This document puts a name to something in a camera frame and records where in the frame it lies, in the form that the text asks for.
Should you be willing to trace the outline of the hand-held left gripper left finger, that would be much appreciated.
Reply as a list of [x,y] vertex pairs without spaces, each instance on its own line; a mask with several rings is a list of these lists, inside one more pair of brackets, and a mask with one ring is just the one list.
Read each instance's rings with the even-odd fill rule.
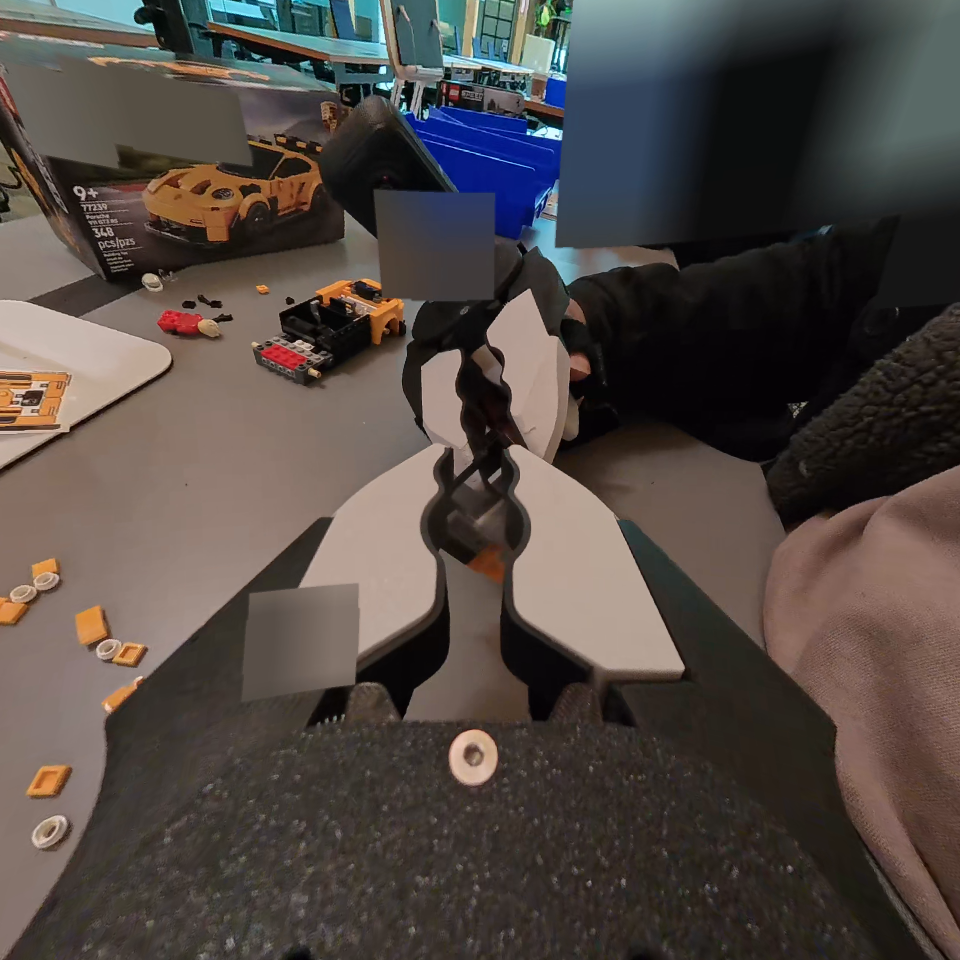
[[375,683],[400,714],[450,653],[447,571],[429,529],[450,481],[438,443],[381,474],[335,512],[303,589],[358,589],[356,683]]

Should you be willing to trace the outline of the grey office desk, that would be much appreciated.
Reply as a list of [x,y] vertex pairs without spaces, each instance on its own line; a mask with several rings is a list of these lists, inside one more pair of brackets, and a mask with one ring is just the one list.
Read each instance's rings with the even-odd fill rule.
[[382,43],[241,27],[216,21],[207,22],[206,30],[214,40],[235,42],[252,54],[272,60],[354,65],[373,70],[391,67],[387,48]]

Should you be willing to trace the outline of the orange black lego subassembly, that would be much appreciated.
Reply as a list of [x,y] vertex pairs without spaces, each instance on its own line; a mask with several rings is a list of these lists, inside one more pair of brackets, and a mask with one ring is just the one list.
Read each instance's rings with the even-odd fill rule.
[[465,463],[455,447],[436,444],[437,492],[424,510],[424,539],[469,569],[503,584],[522,532],[520,509],[510,500],[514,467],[495,444]]

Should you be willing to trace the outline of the lego set box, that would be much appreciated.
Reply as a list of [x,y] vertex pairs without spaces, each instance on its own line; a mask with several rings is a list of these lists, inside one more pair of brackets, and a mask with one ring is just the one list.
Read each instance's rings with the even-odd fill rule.
[[107,281],[342,239],[319,161],[345,118],[289,67],[2,34],[2,144]]

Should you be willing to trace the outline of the sticker sheet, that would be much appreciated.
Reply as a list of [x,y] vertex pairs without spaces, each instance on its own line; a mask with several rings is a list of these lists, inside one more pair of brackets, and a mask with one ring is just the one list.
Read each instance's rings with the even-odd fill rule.
[[61,413],[71,380],[71,374],[65,371],[3,370],[2,435],[64,429]]

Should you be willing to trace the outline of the lego car chassis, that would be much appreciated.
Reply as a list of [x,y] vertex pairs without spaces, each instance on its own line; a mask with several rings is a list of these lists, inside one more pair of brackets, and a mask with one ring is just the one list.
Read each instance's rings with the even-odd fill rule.
[[251,345],[258,367],[309,387],[372,346],[406,334],[404,301],[379,282],[342,280],[279,313],[279,333]]

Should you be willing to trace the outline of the dark boxed lego sets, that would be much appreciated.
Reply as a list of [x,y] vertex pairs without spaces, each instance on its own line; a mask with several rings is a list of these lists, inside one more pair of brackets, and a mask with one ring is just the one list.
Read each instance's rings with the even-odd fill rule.
[[525,110],[525,98],[521,92],[454,78],[438,85],[438,106],[519,117]]

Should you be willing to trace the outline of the beige sweatshirt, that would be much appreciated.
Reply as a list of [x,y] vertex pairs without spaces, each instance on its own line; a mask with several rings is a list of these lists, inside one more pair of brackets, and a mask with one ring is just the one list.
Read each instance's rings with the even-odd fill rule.
[[799,524],[774,554],[763,630],[835,726],[838,785],[872,859],[958,958],[958,467]]

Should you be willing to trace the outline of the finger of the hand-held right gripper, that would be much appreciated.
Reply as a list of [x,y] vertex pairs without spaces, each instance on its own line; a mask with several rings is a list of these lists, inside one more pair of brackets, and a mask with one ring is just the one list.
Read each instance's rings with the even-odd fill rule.
[[476,363],[498,393],[498,414],[508,435],[552,463],[570,407],[570,354],[550,334],[534,294],[508,302],[486,330]]
[[461,349],[445,350],[420,370],[421,427],[434,446],[486,452],[491,437],[493,371]]

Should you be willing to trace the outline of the person's right hand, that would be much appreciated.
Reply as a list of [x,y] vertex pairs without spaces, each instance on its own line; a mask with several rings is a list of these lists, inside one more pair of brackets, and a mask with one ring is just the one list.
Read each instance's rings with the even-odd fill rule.
[[569,355],[571,393],[579,402],[605,400],[605,366],[602,351],[589,330],[586,314],[570,298],[560,321],[560,338]]

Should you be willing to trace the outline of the scattered small lego pieces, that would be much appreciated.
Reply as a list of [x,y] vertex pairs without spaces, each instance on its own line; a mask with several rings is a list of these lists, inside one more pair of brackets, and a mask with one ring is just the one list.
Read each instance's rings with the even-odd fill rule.
[[[30,567],[30,579],[14,586],[1,597],[1,625],[4,628],[17,626],[44,594],[54,593],[63,582],[62,565],[57,558],[46,558]],[[106,611],[100,605],[90,606],[76,613],[74,628],[78,644],[92,651],[103,664],[138,667],[148,652],[145,644],[123,642],[111,628]],[[134,678],[102,700],[102,711],[111,716],[136,693],[144,682],[142,676]],[[26,789],[26,797],[34,801],[54,800],[61,797],[73,767],[69,764],[44,764],[38,767]],[[72,824],[62,813],[44,816],[30,833],[30,844],[38,852],[47,854],[62,846],[69,838]]]

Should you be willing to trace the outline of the black desk chair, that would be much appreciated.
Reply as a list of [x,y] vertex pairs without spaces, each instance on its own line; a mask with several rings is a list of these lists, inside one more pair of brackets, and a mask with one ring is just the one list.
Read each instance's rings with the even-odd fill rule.
[[159,47],[175,54],[195,54],[194,35],[183,1],[142,1],[133,21],[153,30]]

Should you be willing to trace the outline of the black fleece jacket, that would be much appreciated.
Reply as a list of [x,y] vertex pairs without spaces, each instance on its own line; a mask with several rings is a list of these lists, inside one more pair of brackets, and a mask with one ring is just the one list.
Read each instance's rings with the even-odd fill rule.
[[946,307],[790,439],[766,472],[784,527],[959,465],[959,305]]

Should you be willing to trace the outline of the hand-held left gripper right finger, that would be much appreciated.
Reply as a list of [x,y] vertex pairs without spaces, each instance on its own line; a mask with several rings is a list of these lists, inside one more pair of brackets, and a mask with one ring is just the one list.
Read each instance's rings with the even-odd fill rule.
[[521,446],[504,452],[501,657],[548,716],[571,685],[674,683],[686,666],[617,516]]

